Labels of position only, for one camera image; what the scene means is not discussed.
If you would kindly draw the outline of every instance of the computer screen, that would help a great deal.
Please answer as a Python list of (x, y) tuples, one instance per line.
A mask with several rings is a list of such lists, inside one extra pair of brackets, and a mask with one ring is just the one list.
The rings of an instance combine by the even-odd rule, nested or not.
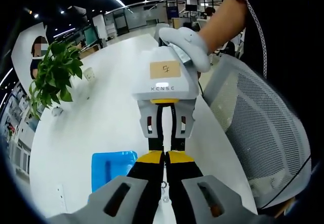
[(197, 5), (186, 5), (186, 11), (197, 11)]

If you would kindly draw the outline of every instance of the gray office chair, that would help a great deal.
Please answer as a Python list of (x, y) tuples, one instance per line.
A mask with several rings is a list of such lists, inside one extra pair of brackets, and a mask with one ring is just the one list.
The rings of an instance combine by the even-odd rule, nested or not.
[(166, 23), (158, 23), (156, 24), (156, 28), (155, 28), (155, 34), (154, 34), (154, 39), (159, 42), (159, 35), (158, 35), (158, 31), (162, 28), (162, 27), (170, 27), (169, 24)]
[[(204, 90), (204, 98), (243, 166), (257, 207), (263, 207), (310, 155), (303, 125), (262, 78), (229, 55), (222, 56)], [(309, 160), (267, 207), (300, 193), (310, 174)]]

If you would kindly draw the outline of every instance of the white desk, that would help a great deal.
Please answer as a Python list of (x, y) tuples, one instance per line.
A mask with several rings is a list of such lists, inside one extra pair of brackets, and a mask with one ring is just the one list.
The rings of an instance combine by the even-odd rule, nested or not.
[[(131, 96), (133, 69), (141, 51), (157, 46), (150, 35), (137, 36), (110, 45), (83, 60), (91, 66), (96, 83), (87, 100), (87, 81), (75, 79), (80, 94), (73, 109), (52, 117), (45, 109), (35, 133), (30, 158), (33, 200), (46, 217), (67, 210), (74, 212), (87, 203), (91, 193), (91, 157), (97, 152), (148, 152), (147, 139), (139, 124), (140, 113)], [(204, 174), (213, 174), (238, 192), (243, 205), (256, 213), (254, 199), (238, 158), (221, 126), (199, 97), (195, 107), (192, 138), (187, 152)], [(171, 111), (163, 113), (165, 145), (170, 145)], [(65, 201), (57, 193), (63, 186)]]

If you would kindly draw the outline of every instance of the white glove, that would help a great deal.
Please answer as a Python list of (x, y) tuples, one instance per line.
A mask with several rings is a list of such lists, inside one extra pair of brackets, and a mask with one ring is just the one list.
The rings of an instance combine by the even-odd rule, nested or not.
[(186, 27), (179, 29), (164, 27), (159, 30), (159, 37), (164, 43), (181, 48), (190, 57), (198, 72), (210, 70), (207, 45), (195, 31)]

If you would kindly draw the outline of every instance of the potted plant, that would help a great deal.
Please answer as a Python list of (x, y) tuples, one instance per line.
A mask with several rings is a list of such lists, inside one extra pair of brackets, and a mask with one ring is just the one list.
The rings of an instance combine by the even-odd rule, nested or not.
[(70, 78), (82, 79), (82, 62), (78, 59), (79, 49), (71, 44), (53, 42), (46, 55), (38, 64), (36, 79), (29, 87), (30, 106), (33, 115), (39, 119), (37, 107), (42, 104), (49, 108), (53, 101), (71, 102), (72, 96), (67, 87), (72, 88)]

